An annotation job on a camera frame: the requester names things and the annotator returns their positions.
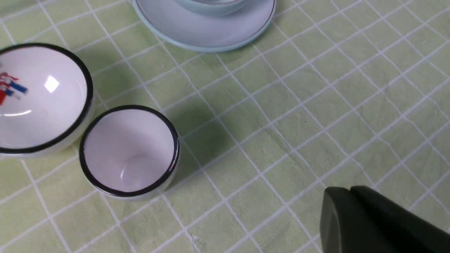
light blue cup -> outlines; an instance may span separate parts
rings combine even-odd
[[[225,16],[241,9],[247,0],[175,0],[192,12],[206,16]]]

ceramic cup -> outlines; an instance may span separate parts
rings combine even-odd
[[[241,9],[247,0],[176,0],[184,8],[205,16],[225,16]]]
[[[89,125],[93,100],[89,71],[72,52],[43,43],[0,50],[0,156],[65,149]]]
[[[171,122],[139,105],[113,108],[96,118],[80,144],[81,168],[104,194],[145,200],[166,189],[180,156]]]

plate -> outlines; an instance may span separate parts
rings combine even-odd
[[[247,45],[269,26],[276,0],[248,0],[221,17],[193,13],[175,0],[132,0],[138,16],[167,42],[192,51],[217,53]]]

green tablecloth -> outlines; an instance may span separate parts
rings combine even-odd
[[[0,252],[316,253],[330,185],[369,185],[448,231],[449,7],[279,0],[252,45],[198,54],[156,38],[128,1],[2,0],[0,46],[70,49],[96,113],[156,108],[182,153],[169,190],[143,203],[97,193],[77,143],[0,160]]]

printed pattern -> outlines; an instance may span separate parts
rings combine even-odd
[[[40,41],[89,68],[96,113],[163,112],[181,135],[164,194],[122,202],[77,146],[0,160],[0,252],[322,252],[327,186],[369,185],[450,231],[450,0],[278,0],[264,35],[199,54],[127,0],[3,0],[0,46]]]

